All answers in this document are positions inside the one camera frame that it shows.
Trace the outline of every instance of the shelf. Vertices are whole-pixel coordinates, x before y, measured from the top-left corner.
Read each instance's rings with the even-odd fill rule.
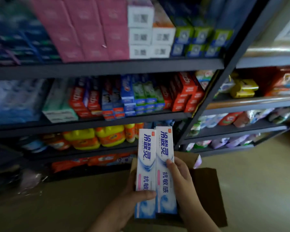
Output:
[[[229,94],[219,94],[202,116],[287,106],[290,106],[290,95],[235,99]]]
[[[60,180],[66,180],[71,178],[79,178],[91,175],[113,173],[118,171],[124,171],[131,169],[131,164],[120,164],[120,165],[111,165],[111,166],[88,166],[81,165],[78,167],[73,167],[70,170],[60,171],[54,174],[49,175],[45,182],[54,182]]]
[[[290,65],[290,55],[268,57],[243,57],[236,64],[236,68],[271,67]]]
[[[0,80],[223,69],[222,59],[167,58],[0,67]]]
[[[183,120],[191,117],[191,113],[171,112],[163,110],[146,115],[126,117],[123,119],[106,121],[103,117],[95,119],[80,119],[77,122],[66,122],[53,124],[45,117],[40,121],[33,121],[20,124],[0,125],[0,138],[19,137],[43,133],[65,132],[78,129],[97,128],[114,125],[133,124],[140,122],[152,122],[161,120]]]
[[[113,147],[103,147],[101,145],[98,149],[90,151],[76,150],[73,147],[65,151],[57,151],[53,148],[48,148],[42,153],[26,155],[25,158],[33,164],[47,164],[57,161],[73,160],[100,155],[134,152],[137,150],[138,139],[135,139],[133,143],[128,143],[127,141],[124,141],[122,144]]]
[[[286,125],[277,125],[265,119],[257,121],[255,124],[248,125],[243,128],[237,128],[233,124],[216,125],[214,128],[201,129],[200,133],[194,138],[187,138],[181,144],[189,144],[193,142],[214,140],[218,138],[240,137],[246,134],[266,133],[279,130],[286,130]]]
[[[191,152],[193,153],[198,153],[202,158],[207,157],[207,156],[215,156],[215,155],[221,155],[233,151],[244,151],[248,150],[250,148],[255,147],[253,144],[246,145],[246,146],[238,146],[238,147],[233,147],[233,148],[228,148],[226,146],[223,146],[218,149],[213,149],[211,147],[207,147],[204,149],[193,149]]]

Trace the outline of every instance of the open cardboard box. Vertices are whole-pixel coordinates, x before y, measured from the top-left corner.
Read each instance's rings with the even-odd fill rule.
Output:
[[[189,170],[193,180],[195,190],[204,210],[209,214],[218,227],[228,226],[227,216],[225,214],[222,201],[219,181],[216,169],[193,167],[200,162],[200,157],[196,153],[174,151],[174,155],[183,160]],[[137,159],[134,158],[131,165],[131,171],[137,167]],[[185,227],[179,214],[156,214],[156,219],[130,219],[129,223],[145,223],[165,226]]]

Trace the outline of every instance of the tiled floor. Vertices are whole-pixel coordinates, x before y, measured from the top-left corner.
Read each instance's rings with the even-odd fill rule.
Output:
[[[228,218],[222,231],[290,231],[290,133],[256,148],[203,158],[216,168]],[[0,232],[83,232],[123,188],[128,172],[47,183],[42,195],[0,206]],[[128,225],[124,231],[186,231]]]

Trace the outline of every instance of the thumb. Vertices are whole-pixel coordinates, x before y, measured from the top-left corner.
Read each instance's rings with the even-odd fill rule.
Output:
[[[131,194],[135,202],[142,202],[156,197],[156,191],[133,191]]]
[[[178,167],[176,166],[175,163],[173,163],[170,159],[166,160],[166,166],[170,170],[174,182],[179,182],[182,179],[182,175],[180,171],[178,170]]]

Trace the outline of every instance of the hand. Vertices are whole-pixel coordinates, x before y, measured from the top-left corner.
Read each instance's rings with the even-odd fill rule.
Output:
[[[155,191],[134,191],[135,177],[134,171],[124,191],[104,209],[88,232],[119,231],[132,217],[136,203],[156,197]]]
[[[185,221],[185,218],[189,217],[193,211],[203,210],[203,207],[185,162],[178,157],[174,157],[174,163],[167,160],[166,164],[173,177],[175,196],[180,206],[180,215]]]

